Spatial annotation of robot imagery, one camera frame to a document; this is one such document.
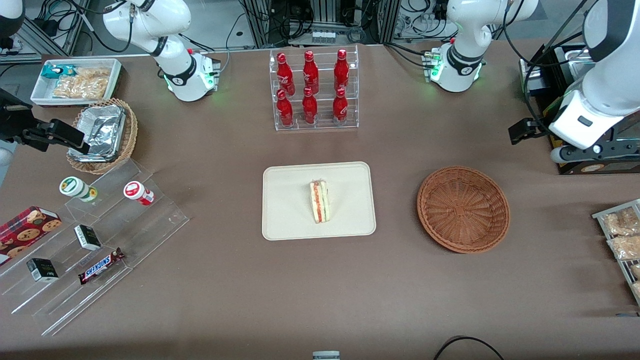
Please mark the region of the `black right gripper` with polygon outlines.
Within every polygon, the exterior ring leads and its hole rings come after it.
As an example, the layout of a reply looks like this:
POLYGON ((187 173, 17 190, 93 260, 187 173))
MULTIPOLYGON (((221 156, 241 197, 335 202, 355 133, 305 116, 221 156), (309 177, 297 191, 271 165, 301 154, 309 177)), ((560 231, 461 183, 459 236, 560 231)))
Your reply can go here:
POLYGON ((51 120, 47 131, 32 131, 35 117, 32 105, 0 89, 0 139, 7 143, 22 136, 22 144, 46 152, 50 145, 61 145, 86 155, 90 146, 84 142, 84 132, 61 121, 51 120))

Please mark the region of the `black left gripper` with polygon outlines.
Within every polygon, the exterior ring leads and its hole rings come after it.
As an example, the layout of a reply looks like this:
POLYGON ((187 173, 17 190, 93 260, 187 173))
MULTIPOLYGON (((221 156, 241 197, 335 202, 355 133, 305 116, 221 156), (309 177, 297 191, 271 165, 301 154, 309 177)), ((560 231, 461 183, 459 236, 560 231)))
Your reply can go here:
POLYGON ((543 121, 536 121, 534 118, 522 118, 509 130, 509 140, 512 146, 528 139, 547 137, 551 134, 549 128, 543 121))

